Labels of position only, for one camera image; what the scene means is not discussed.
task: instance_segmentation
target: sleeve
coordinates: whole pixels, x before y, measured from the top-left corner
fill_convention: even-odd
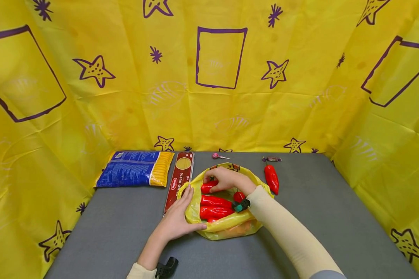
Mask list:
[[[250,212],[273,235],[302,279],[317,279],[311,276],[322,270],[342,274],[315,236],[262,187],[257,187],[247,199]]]
[[[134,263],[126,279],[155,279],[157,269],[147,270],[138,263]]]
[[[346,279],[346,277],[333,270],[322,270],[313,274],[309,279]]]

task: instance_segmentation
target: candy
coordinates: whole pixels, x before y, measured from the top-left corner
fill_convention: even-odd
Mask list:
[[[262,158],[262,161],[269,161],[269,162],[281,162],[281,158],[278,158],[278,157],[267,157],[267,158],[265,158],[265,157],[263,157]]]
[[[220,156],[218,153],[213,153],[213,159],[218,159],[218,158],[221,158],[221,159],[230,159],[230,158],[226,158],[226,157],[223,157],[223,156]]]

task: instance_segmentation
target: red chili pepper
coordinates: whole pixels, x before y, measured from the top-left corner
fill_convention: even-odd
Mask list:
[[[203,183],[202,187],[200,187],[200,190],[202,191],[202,194],[209,194],[210,189],[214,186],[216,186],[219,183],[218,180],[213,180],[207,183]]]
[[[279,180],[273,165],[266,165],[264,168],[265,180],[270,190],[277,195],[279,191]]]
[[[200,206],[200,218],[202,220],[209,220],[211,218],[219,220],[230,214],[233,214],[235,211],[226,207],[218,206]]]
[[[201,206],[221,206],[231,208],[231,202],[229,200],[225,200],[215,196],[205,196],[202,195],[202,199],[200,200]]]
[[[235,200],[235,202],[241,203],[245,199],[245,195],[242,192],[236,192],[233,195],[233,199]]]

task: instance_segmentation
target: gray table surface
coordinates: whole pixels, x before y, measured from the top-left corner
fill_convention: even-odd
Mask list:
[[[262,156],[280,180],[276,200],[324,245],[348,279],[419,278],[343,177],[321,154],[226,153],[230,162],[265,181]],[[216,163],[195,154],[193,177]],[[171,180],[172,168],[169,171]],[[96,191],[45,279],[124,279],[162,218],[167,189],[107,188]],[[197,233],[172,241],[160,260],[179,260],[174,279],[298,278],[270,233],[209,241]]]

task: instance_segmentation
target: yellow curtain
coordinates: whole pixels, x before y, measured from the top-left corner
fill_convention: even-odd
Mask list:
[[[419,0],[0,1],[0,278],[123,149],[325,153],[419,272]]]

